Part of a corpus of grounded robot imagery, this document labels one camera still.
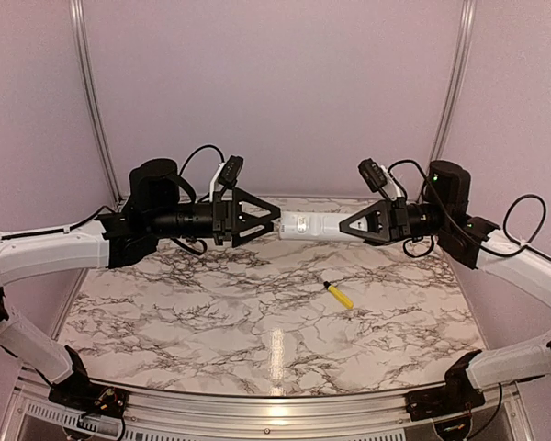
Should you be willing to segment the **white remote control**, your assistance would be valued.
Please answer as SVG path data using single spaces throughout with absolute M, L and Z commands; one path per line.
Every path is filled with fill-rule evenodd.
M 362 242 L 362 239 L 340 231 L 345 213 L 283 211 L 278 237 L 286 241 Z

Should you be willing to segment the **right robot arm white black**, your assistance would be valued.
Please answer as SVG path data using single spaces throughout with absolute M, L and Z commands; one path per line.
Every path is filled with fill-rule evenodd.
M 390 171 L 373 160 L 362 161 L 358 171 L 382 199 L 342 220 L 342 233 L 372 246 L 432 236 L 461 265 L 507 281 L 551 309 L 551 257 L 467 214 L 471 176 L 460 165 L 431 162 L 422 173 L 420 203 L 408 202 Z M 551 376 L 551 331 L 461 356 L 445 372 L 444 385 L 408 393 L 407 411 L 413 420 L 466 412 L 484 404 L 485 389 L 545 376 Z

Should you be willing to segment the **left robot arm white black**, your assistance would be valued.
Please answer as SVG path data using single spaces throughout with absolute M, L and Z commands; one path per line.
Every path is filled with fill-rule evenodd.
M 67 270 L 132 266 L 156 252 L 161 239 L 237 247 L 272 232 L 281 210 L 236 186 L 242 163 L 240 156 L 221 163 L 208 201 L 198 202 L 174 160 L 152 159 L 130 172 L 129 198 L 119 211 L 99 210 L 92 219 L 46 230 L 0 232 L 0 346 L 75 407 L 91 408 L 97 388 L 79 355 L 7 305 L 5 286 Z

